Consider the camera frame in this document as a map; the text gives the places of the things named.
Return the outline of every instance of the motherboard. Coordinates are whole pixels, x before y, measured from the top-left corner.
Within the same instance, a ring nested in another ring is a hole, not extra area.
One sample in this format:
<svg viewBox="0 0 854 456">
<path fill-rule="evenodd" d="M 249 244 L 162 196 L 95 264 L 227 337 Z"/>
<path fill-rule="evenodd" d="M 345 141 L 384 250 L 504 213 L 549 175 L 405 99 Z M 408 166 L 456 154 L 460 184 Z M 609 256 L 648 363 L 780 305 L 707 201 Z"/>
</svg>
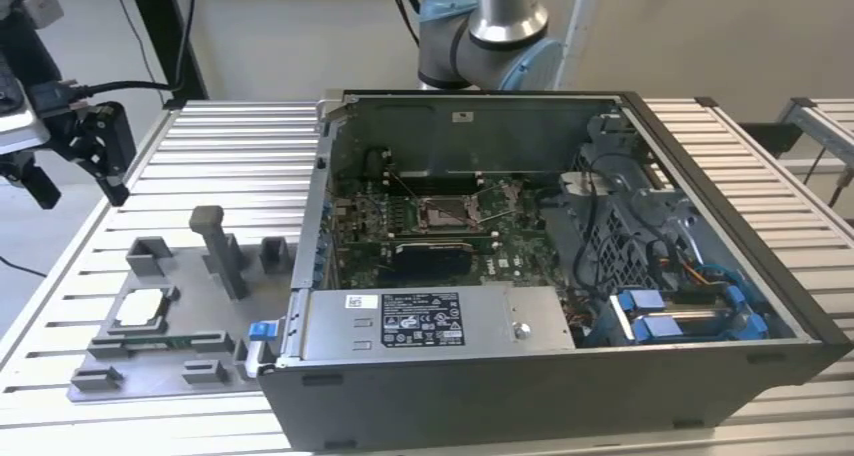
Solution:
<svg viewBox="0 0 854 456">
<path fill-rule="evenodd" d="M 342 288 L 568 286 L 538 199 L 557 187 L 521 175 L 341 181 L 336 246 Z"/>
</svg>

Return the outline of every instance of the blue latch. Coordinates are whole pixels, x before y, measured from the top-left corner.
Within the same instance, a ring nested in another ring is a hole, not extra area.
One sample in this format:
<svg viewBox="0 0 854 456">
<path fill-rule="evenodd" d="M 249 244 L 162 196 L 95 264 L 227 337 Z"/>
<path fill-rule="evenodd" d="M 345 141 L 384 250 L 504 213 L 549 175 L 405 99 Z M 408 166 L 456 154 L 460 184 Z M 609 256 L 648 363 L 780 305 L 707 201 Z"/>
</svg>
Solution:
<svg viewBox="0 0 854 456">
<path fill-rule="evenodd" d="M 632 324 L 632 329 L 641 344 L 663 342 L 685 334 L 671 315 L 638 318 Z"/>
<path fill-rule="evenodd" d="M 626 289 L 617 299 L 624 311 L 649 313 L 668 308 L 663 293 L 657 289 Z"/>
<path fill-rule="evenodd" d="M 250 341 L 276 341 L 280 336 L 280 324 L 257 321 L 250 326 Z"/>
</svg>

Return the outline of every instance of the power supply label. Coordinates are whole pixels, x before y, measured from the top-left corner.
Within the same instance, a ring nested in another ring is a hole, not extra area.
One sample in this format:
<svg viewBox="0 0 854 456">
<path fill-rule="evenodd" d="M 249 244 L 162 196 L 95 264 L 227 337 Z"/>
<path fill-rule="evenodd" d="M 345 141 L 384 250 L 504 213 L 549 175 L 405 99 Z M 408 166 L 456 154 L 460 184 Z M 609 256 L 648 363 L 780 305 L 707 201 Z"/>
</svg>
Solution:
<svg viewBox="0 0 854 456">
<path fill-rule="evenodd" d="M 382 305 L 388 348 L 466 344 L 460 293 L 384 294 Z"/>
</svg>

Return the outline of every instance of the metal rail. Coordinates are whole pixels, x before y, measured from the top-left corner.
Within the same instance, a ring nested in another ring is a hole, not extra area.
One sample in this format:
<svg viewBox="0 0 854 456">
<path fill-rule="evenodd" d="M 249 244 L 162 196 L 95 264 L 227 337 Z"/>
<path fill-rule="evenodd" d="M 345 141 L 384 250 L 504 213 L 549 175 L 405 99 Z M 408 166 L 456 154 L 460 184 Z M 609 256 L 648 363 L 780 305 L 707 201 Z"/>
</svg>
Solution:
<svg viewBox="0 0 854 456">
<path fill-rule="evenodd" d="M 854 99 L 793 98 L 780 121 L 795 123 L 847 166 L 854 167 Z"/>
<path fill-rule="evenodd" d="M 695 100 L 649 103 L 854 337 L 851 229 L 720 109 L 703 107 Z M 226 226 L 242 241 L 300 234 L 314 127 L 314 102 L 198 102 L 165 115 L 141 151 L 143 162 L 131 176 L 129 203 L 121 209 L 105 204 L 97 207 L 0 343 L 0 356 L 5 349 L 9 353 L 0 368 L 0 452 L 19 453 L 27 448 L 33 454 L 49 454 L 78 447 L 86 447 L 90 454 L 115 454 L 117 450 L 194 455 L 290 451 L 261 393 L 75 405 L 66 399 L 66 390 L 121 289 L 129 270 L 125 252 L 134 238 L 157 234 L 170 245 L 201 246 L 199 235 L 186 228 L 198 204 L 227 208 Z M 804 386 L 763 393 L 715 430 L 394 454 L 843 454 L 852 447 L 854 354 Z"/>
</svg>

